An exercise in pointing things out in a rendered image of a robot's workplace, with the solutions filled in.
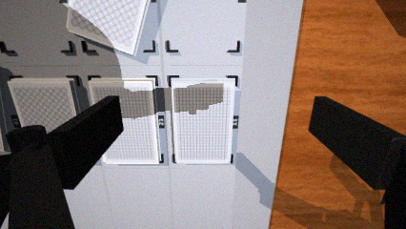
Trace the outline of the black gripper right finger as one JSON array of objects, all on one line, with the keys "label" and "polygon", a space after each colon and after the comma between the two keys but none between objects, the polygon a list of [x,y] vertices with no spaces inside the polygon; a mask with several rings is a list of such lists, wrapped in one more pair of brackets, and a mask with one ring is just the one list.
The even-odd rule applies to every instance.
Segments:
[{"label": "black gripper right finger", "polygon": [[315,96],[309,130],[374,190],[386,190],[384,229],[406,229],[406,135],[327,96]]}]

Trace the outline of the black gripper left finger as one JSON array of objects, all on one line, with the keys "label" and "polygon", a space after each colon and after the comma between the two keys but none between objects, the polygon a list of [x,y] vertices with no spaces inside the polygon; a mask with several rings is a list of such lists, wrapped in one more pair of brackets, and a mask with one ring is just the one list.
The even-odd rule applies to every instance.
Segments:
[{"label": "black gripper left finger", "polygon": [[49,133],[43,125],[8,132],[0,228],[9,213],[8,229],[75,229],[64,190],[74,190],[123,131],[119,95],[108,95]]}]

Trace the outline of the grey deck plate with rectangular bays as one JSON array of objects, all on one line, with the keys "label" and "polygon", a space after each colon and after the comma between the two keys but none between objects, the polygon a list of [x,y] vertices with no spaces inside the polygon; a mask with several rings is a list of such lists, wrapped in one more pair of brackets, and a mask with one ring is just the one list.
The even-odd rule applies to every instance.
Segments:
[{"label": "grey deck plate with rectangular bays", "polygon": [[[269,229],[303,0],[247,0],[243,63],[4,63],[5,66],[161,66],[168,169],[92,168],[64,190],[75,229]],[[171,169],[164,66],[242,66],[235,169]]]}]

